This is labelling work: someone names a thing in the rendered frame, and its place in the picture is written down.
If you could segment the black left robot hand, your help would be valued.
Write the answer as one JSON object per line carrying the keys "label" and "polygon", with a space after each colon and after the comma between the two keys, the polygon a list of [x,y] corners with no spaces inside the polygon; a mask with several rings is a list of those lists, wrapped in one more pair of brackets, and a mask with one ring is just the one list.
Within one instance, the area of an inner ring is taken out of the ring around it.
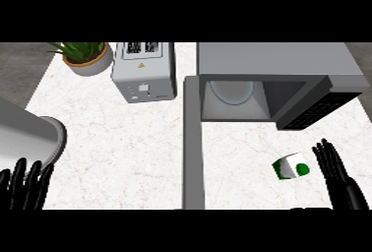
{"label": "black left robot hand", "polygon": [[37,160],[26,171],[26,159],[19,158],[15,170],[0,171],[0,211],[40,211],[47,198],[47,188],[53,173],[53,164],[43,167]]}

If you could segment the grey microwave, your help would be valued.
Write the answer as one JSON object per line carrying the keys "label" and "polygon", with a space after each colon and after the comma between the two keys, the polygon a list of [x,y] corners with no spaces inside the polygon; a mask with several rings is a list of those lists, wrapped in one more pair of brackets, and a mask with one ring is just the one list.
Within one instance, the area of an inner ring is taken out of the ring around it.
{"label": "grey microwave", "polygon": [[301,131],[370,85],[347,46],[326,42],[199,42],[205,122],[273,122]]}

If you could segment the white green milk carton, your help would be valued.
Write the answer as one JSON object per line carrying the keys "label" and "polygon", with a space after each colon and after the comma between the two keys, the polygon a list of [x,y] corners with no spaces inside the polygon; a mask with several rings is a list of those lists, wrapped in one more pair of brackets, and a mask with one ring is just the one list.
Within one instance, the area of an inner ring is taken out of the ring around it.
{"label": "white green milk carton", "polygon": [[289,154],[280,157],[271,163],[277,178],[280,180],[294,179],[310,173],[310,167],[307,165],[304,156],[301,153]]}

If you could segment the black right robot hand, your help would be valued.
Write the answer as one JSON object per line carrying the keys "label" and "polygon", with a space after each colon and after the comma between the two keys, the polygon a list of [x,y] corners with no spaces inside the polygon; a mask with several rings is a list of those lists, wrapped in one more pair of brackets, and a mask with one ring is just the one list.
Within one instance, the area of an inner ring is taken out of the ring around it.
{"label": "black right robot hand", "polygon": [[322,139],[313,146],[332,208],[338,211],[367,210],[369,205],[356,180],[348,176],[332,143]]}

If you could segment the silver toaster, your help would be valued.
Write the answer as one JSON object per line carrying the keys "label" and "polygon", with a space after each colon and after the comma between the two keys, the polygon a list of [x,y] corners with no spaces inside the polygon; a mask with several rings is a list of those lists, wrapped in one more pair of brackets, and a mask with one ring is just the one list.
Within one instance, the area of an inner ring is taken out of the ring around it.
{"label": "silver toaster", "polygon": [[177,97],[173,42],[118,42],[112,81],[127,103]]}

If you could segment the grey cylindrical appliance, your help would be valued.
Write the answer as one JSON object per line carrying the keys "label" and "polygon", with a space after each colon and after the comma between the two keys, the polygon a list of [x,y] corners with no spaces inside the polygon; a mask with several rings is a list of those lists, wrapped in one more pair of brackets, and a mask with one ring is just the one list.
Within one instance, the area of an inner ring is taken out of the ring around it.
{"label": "grey cylindrical appliance", "polygon": [[40,160],[43,167],[56,163],[66,144],[66,129],[59,120],[37,116],[0,97],[0,170],[15,169],[19,158],[26,170]]}

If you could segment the green potted plant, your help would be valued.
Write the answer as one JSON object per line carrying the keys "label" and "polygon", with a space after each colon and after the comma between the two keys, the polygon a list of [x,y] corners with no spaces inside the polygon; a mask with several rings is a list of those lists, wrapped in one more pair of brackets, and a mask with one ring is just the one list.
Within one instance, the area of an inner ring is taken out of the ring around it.
{"label": "green potted plant", "polygon": [[108,42],[51,42],[53,53],[71,71],[81,77],[100,74],[112,64],[113,51]]}

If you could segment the grey microwave door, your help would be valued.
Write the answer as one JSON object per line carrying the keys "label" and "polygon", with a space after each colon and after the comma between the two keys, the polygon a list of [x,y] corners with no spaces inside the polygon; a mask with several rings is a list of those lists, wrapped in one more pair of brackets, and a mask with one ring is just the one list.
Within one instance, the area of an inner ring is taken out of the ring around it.
{"label": "grey microwave door", "polygon": [[183,205],[184,210],[205,209],[202,125],[199,78],[183,84]]}

